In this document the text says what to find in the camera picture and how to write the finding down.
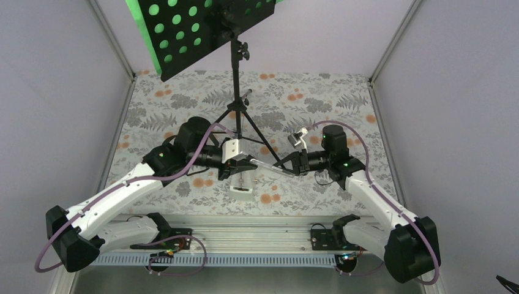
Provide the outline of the white metronome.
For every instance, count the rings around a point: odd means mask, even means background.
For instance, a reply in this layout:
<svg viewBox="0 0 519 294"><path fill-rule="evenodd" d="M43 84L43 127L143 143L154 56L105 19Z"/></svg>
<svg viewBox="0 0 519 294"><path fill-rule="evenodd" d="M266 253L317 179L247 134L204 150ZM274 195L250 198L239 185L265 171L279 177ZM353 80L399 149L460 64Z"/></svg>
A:
<svg viewBox="0 0 519 294"><path fill-rule="evenodd" d="M231 176L229 196L239 202L254 201L255 171L244 171Z"/></svg>

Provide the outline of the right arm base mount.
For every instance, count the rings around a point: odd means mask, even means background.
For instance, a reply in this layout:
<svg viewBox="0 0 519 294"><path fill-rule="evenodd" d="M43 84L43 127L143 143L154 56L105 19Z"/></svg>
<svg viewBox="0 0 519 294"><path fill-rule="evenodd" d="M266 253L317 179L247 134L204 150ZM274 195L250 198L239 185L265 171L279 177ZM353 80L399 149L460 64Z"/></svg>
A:
<svg viewBox="0 0 519 294"><path fill-rule="evenodd" d="M352 274L364 249L349 243L335 228L315 223L310 227L312 251L334 251L334 262L339 273Z"/></svg>

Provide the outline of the clear metronome cover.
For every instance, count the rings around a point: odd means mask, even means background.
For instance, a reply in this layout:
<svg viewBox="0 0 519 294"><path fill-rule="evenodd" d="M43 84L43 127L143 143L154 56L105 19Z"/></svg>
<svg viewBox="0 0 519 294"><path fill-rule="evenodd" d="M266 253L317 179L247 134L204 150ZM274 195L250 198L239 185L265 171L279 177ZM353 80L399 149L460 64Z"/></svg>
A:
<svg viewBox="0 0 519 294"><path fill-rule="evenodd" d="M293 173L291 173L290 171L284 170L284 169L282 169L280 167L275 167L275 166L273 166L271 164L267 164L267 163L262 162L262 161L260 161L258 159L255 159L255 158L250 159L249 162L251 164L253 164L253 165L256 165L259 168L270 170L270 171L272 171L274 173L277 173L279 175L285 175L285 176L288 176L290 178L295 177L295 175Z"/></svg>

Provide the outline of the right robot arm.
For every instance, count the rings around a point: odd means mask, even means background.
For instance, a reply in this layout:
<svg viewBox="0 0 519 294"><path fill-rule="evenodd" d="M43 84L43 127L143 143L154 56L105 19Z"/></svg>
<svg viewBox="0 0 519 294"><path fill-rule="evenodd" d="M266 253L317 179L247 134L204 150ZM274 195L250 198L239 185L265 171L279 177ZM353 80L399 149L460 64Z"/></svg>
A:
<svg viewBox="0 0 519 294"><path fill-rule="evenodd" d="M379 227L374 227L354 214L335 220L331 230L335 247L347 249L355 244L377 256L397 282L435 284L441 266L436 224L412 213L375 183L368 170L370 161L362 162L349 153L346 124L325 121L324 125L321 151L307 151L304 136L308 129L303 127L288 135L296 151L276 164L291 162L289 172L295 176L327 171L333 182L356 197L378 221Z"/></svg>

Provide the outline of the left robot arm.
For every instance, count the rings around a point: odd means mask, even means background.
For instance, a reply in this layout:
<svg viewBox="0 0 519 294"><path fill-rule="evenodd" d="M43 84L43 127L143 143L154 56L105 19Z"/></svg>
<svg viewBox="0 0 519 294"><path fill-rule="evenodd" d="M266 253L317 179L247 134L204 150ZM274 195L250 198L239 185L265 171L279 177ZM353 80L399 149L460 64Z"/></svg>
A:
<svg viewBox="0 0 519 294"><path fill-rule="evenodd" d="M153 148L142 161L120 180L81 203L64 209L58 205L45 214L48 243L60 259L60 264L74 273L90 265L97 257L115 249L142 244L156 248L170 241L170 226L159 213L149 213L137 220L112 224L124 208L140 197L159 190L185 176L197 165L215 168L218 180L255 170L251 156L230 158L239 141L227 140L222 146L214 143L212 130L219 123L195 116L183 123L177 135L167 138Z"/></svg>

